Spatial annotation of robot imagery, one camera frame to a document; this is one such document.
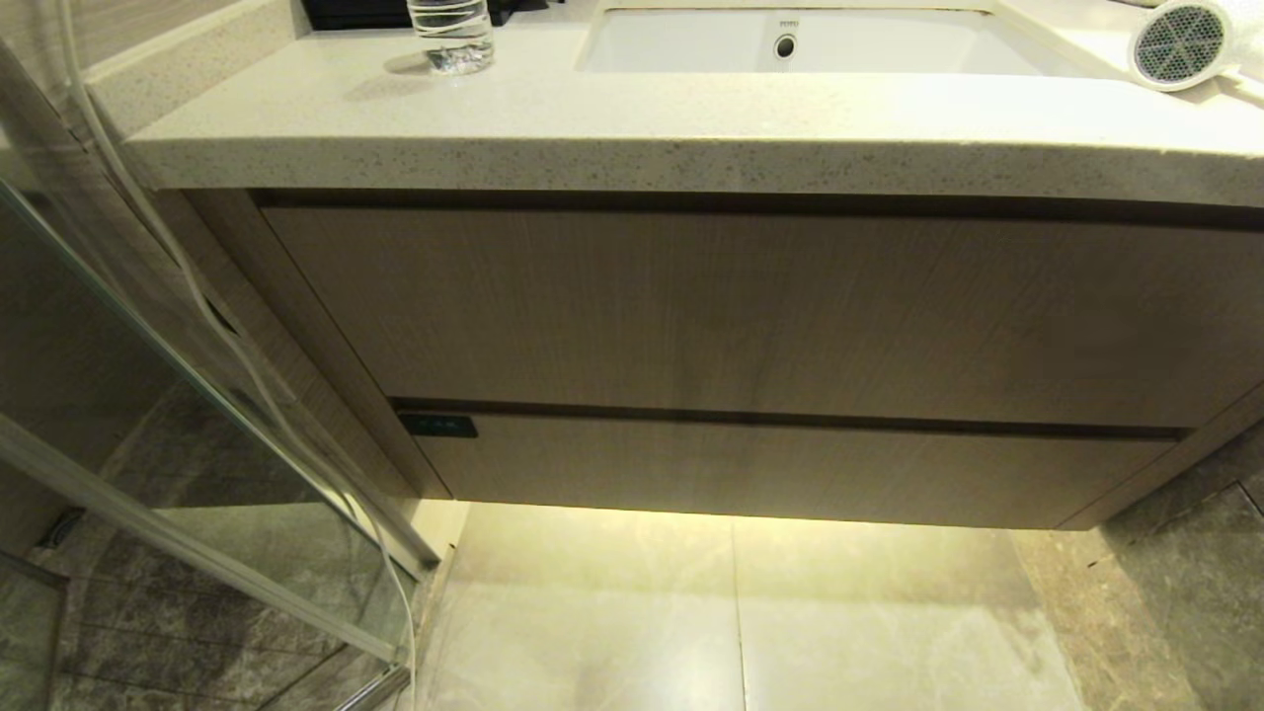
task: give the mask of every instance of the speckled stone countertop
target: speckled stone countertop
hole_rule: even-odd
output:
[[[1000,0],[1121,66],[1140,13]],[[308,34],[133,133],[154,189],[985,195],[1264,206],[1264,97],[985,75],[586,73],[592,4],[516,16],[495,65],[410,32]]]

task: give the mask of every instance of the sink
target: sink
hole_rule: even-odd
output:
[[[1097,76],[1002,15],[918,8],[611,8],[579,68]]]

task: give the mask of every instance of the undermount sink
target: undermount sink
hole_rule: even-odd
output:
[[[1001,15],[902,8],[607,9],[579,68],[1096,76]]]

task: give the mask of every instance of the bathroom floor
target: bathroom floor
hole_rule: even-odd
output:
[[[417,708],[1081,710],[1006,531],[475,505]]]

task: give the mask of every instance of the sink overflow hole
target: sink overflow hole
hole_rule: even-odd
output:
[[[777,53],[779,59],[789,59],[794,54],[795,43],[793,34],[782,34],[777,38],[776,44],[772,46],[772,51]]]

